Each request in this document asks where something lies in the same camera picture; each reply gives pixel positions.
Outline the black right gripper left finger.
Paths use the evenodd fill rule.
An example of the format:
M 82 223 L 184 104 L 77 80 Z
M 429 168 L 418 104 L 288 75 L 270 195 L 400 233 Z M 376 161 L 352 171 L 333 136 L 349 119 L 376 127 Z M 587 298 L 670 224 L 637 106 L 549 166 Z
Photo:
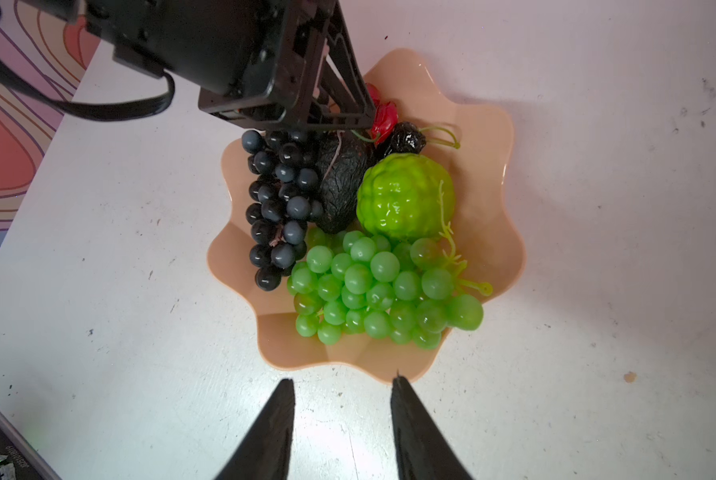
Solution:
M 216 479 L 286 480 L 294 419 L 294 382 L 283 379 Z

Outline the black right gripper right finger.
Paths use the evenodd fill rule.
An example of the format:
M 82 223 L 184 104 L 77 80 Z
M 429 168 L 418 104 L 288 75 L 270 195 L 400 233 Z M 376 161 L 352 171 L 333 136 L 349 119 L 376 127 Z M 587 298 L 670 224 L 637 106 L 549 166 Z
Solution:
M 391 415 L 400 479 L 473 479 L 401 375 L 392 382 Z

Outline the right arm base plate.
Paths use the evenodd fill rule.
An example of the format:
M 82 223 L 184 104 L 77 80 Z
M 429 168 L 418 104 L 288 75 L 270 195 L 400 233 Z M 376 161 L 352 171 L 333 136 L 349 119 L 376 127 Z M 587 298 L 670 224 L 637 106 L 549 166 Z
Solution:
M 0 480 L 30 479 L 60 476 L 0 412 Z

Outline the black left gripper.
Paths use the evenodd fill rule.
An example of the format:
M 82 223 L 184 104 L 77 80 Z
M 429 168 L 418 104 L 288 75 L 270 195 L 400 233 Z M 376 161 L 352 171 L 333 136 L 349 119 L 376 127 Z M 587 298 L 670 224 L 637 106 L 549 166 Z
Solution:
M 192 82 L 201 110 L 244 128 L 374 122 L 338 1 L 89 1 L 85 16 L 116 62 Z

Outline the red cherries cluster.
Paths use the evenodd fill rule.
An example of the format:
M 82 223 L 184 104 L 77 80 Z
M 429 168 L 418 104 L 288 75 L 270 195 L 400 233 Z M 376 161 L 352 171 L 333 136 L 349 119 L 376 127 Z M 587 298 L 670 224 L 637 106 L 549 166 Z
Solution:
M 398 107 L 392 101 L 383 102 L 381 92 L 375 85 L 367 83 L 366 86 L 376 107 L 374 122 L 367 133 L 353 131 L 353 134 L 363 142 L 379 145 L 390 138 L 399 123 Z

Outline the green bumpy round fruit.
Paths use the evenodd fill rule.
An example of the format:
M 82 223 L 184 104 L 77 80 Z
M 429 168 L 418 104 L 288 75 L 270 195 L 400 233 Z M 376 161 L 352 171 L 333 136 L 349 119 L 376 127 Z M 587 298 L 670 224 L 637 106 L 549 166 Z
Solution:
M 431 158 L 391 154 L 367 170 L 357 193 L 357 217 L 369 233 L 396 242 L 434 238 L 456 210 L 451 175 Z

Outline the black berries pair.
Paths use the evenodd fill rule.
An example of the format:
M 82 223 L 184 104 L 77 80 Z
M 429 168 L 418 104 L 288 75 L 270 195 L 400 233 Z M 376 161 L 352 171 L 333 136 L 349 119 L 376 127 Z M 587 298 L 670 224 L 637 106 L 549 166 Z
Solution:
M 412 122 L 398 123 L 388 139 L 379 146 L 381 158 L 392 154 L 421 154 L 430 145 L 460 149 L 461 143 L 455 133 L 443 126 L 419 127 Z

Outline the black grape bunch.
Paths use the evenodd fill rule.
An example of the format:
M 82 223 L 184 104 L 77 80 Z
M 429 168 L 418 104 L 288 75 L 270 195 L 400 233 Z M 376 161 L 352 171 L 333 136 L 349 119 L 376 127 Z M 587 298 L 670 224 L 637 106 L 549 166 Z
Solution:
M 256 176 L 245 212 L 254 241 L 249 260 L 256 286 L 277 289 L 307 251 L 310 224 L 322 212 L 315 163 L 318 136 L 301 131 L 247 130 L 241 144 L 249 171 Z

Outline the pink scalloped fruit bowl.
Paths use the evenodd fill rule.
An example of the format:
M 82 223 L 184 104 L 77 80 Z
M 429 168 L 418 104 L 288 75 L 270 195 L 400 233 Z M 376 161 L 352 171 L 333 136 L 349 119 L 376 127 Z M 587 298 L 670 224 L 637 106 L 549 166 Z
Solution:
M 481 325 L 484 303 L 507 291 L 525 265 L 503 199 L 514 126 L 496 106 L 449 100 L 410 49 L 385 55 L 366 80 L 403 121 L 448 130 L 451 141 L 360 164 L 351 224 L 333 235 L 312 227 L 292 275 L 269 292 L 251 255 L 287 253 L 284 225 L 249 221 L 258 204 L 250 189 L 265 181 L 248 168 L 241 142 L 231 143 L 222 172 L 232 215 L 208 265 L 251 306 L 270 365 L 345 364 L 382 381 L 413 380 L 447 334 Z

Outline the green grape bunch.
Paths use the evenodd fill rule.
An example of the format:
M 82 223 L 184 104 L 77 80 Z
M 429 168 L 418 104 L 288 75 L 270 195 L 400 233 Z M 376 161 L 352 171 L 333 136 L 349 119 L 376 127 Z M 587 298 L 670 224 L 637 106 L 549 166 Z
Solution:
M 396 242 L 363 227 L 328 236 L 309 228 L 305 257 L 283 280 L 294 301 L 295 328 L 336 344 L 347 334 L 437 348 L 448 328 L 480 327 L 488 282 L 463 278 L 451 221 L 438 236 Z

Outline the dark avocado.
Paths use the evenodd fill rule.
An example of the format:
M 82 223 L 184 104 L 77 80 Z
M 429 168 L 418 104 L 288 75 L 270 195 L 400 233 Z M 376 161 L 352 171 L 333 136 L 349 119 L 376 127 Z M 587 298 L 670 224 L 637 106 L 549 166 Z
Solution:
M 347 229 L 356 219 L 357 192 L 367 170 L 377 163 L 375 147 L 351 132 L 328 132 L 321 138 L 316 170 L 321 179 L 324 213 L 316 222 L 328 234 Z

